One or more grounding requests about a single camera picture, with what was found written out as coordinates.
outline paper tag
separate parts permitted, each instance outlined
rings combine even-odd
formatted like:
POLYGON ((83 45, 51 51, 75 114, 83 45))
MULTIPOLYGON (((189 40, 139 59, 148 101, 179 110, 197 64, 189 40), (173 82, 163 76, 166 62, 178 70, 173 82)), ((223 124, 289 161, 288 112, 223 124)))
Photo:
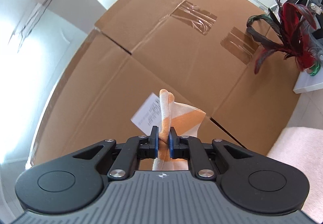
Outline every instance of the paper tag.
POLYGON ((139 110, 131 118, 131 121, 147 136, 150 135, 154 125, 162 129, 162 111, 159 97, 151 93, 139 110))

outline white floor tile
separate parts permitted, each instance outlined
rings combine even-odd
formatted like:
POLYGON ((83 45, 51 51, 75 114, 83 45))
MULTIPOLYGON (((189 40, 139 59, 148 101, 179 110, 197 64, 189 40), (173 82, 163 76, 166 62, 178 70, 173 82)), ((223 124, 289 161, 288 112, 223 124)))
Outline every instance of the white floor tile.
POLYGON ((306 111, 301 121, 298 123, 298 126, 323 129, 323 115, 312 100, 309 101, 306 111))
POLYGON ((313 103, 323 114, 323 89, 312 91, 311 93, 312 93, 311 99, 313 103))
POLYGON ((301 94, 287 127, 299 126, 298 124, 301 122, 309 102, 310 98, 306 94, 301 94))
POLYGON ((306 93, 303 93, 303 94, 306 94, 309 98, 312 98, 313 93, 314 93, 314 91, 306 92, 306 93))

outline clear tape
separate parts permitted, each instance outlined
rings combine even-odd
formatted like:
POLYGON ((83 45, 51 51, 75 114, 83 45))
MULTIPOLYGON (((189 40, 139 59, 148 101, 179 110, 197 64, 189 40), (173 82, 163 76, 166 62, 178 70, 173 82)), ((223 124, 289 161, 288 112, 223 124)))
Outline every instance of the clear tape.
POLYGON ((171 16, 191 26, 203 35, 208 34, 217 19, 217 16, 188 1, 180 4, 171 16))
POLYGON ((235 27, 220 44, 246 65, 251 61, 259 47, 248 35, 235 27))

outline feather decoration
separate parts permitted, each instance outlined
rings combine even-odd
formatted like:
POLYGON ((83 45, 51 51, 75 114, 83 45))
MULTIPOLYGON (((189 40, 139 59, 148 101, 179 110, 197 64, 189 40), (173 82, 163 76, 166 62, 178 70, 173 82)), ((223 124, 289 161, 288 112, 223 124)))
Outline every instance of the feather decoration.
POLYGON ((263 47, 256 60, 255 74, 259 72, 264 60, 274 52, 283 52, 285 54, 284 59, 295 57, 296 64, 300 70, 310 68, 315 63, 315 57, 311 53, 309 46, 309 36, 301 31, 301 25, 304 21, 308 21, 310 26, 314 29, 316 28, 312 13, 306 6, 295 4, 297 0, 288 0, 284 4, 280 0, 276 0, 276 2, 278 4, 280 20, 268 9, 269 15, 251 16, 247 21, 247 32, 252 35, 256 42, 261 43, 263 47), (252 23, 260 19, 265 20, 271 26, 282 43, 269 40, 252 27, 252 23))

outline ribbed gray surface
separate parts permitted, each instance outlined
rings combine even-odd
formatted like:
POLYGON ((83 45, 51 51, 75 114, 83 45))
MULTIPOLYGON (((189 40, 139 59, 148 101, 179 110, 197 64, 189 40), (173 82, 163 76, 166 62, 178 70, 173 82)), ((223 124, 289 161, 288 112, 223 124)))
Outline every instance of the ribbed gray surface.
MULTIPOLYGON (((314 3, 316 5, 320 5, 322 3, 322 0, 307 0, 306 6, 310 9, 311 3, 314 3)), ((314 29, 309 25, 307 21, 303 23, 303 28, 309 33, 310 36, 310 46, 315 52, 322 52, 323 51, 323 42, 322 39, 316 40, 312 33, 314 32, 314 29)))
POLYGON ((301 224, 314 223, 302 212, 260 216, 232 205, 214 182, 189 171, 137 171, 112 182, 103 196, 85 209, 66 215, 26 212, 15 224, 301 224))

